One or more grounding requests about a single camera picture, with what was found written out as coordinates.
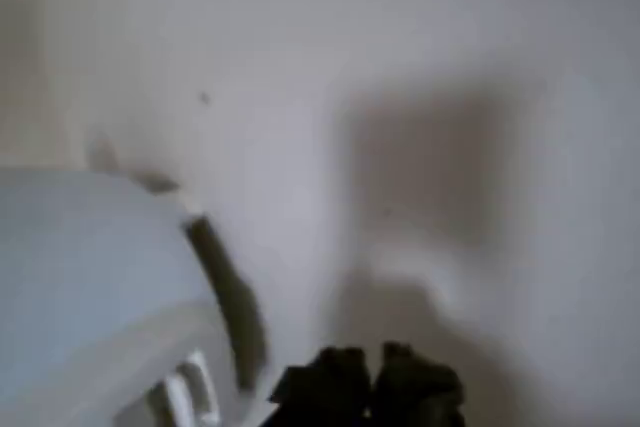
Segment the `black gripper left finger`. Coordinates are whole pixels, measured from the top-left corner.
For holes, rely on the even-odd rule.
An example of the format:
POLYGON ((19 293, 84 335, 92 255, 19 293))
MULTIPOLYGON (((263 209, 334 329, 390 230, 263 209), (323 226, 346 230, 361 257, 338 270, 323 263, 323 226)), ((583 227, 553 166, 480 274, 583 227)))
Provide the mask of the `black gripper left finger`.
POLYGON ((321 349, 306 365, 287 367, 268 401, 264 426, 367 426, 371 376, 363 349, 321 349))

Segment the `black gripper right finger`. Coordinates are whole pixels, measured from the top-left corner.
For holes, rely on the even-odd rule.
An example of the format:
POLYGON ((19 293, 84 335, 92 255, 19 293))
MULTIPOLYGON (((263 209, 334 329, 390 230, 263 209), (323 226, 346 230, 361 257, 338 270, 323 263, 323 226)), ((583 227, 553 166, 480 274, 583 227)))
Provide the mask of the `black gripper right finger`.
POLYGON ((456 371, 389 341, 374 382, 376 426, 463 426, 465 388, 456 371))

